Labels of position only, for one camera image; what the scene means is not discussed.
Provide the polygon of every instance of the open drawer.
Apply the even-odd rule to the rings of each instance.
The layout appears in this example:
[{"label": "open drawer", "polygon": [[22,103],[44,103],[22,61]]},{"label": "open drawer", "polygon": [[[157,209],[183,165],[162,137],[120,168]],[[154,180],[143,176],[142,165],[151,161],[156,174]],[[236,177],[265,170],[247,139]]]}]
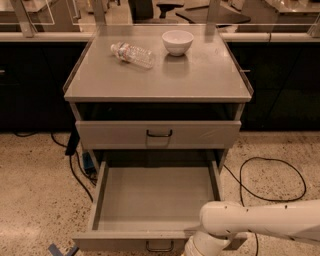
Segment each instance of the open drawer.
[{"label": "open drawer", "polygon": [[183,250],[213,200],[208,167],[108,167],[102,161],[81,250]]}]

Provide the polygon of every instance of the drawer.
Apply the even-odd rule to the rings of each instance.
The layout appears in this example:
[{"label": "drawer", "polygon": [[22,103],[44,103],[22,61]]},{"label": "drawer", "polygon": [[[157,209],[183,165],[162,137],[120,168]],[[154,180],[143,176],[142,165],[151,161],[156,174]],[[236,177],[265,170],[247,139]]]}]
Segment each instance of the drawer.
[{"label": "drawer", "polygon": [[240,121],[77,121],[85,149],[224,149]]},{"label": "drawer", "polygon": [[88,229],[73,239],[84,251],[183,251],[213,200],[208,167],[99,171]]}]

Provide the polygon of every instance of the black cabinet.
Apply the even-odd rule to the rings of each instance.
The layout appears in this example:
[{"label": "black cabinet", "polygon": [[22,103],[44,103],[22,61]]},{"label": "black cabinet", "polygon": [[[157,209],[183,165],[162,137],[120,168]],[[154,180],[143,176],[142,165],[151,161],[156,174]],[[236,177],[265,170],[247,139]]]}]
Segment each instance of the black cabinet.
[{"label": "black cabinet", "polygon": [[0,43],[0,130],[70,131],[62,87],[85,43]]},{"label": "black cabinet", "polygon": [[229,43],[254,94],[243,130],[319,130],[319,43]]}]

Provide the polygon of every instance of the plastic bottle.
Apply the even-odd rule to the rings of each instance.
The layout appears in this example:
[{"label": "plastic bottle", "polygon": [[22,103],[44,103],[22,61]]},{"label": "plastic bottle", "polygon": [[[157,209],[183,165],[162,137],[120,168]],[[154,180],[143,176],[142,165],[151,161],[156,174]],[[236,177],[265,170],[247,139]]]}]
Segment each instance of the plastic bottle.
[{"label": "plastic bottle", "polygon": [[147,69],[153,67],[155,56],[150,50],[119,42],[111,45],[111,51],[120,60],[131,62]]}]

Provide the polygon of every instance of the white bowl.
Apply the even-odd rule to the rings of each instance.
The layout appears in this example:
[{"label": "white bowl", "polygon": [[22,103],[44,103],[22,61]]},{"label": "white bowl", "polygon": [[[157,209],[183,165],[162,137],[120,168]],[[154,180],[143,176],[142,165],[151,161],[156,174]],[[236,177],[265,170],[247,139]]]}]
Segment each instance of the white bowl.
[{"label": "white bowl", "polygon": [[183,30],[170,30],[162,35],[167,51],[173,56],[183,55],[191,46],[193,35]]}]

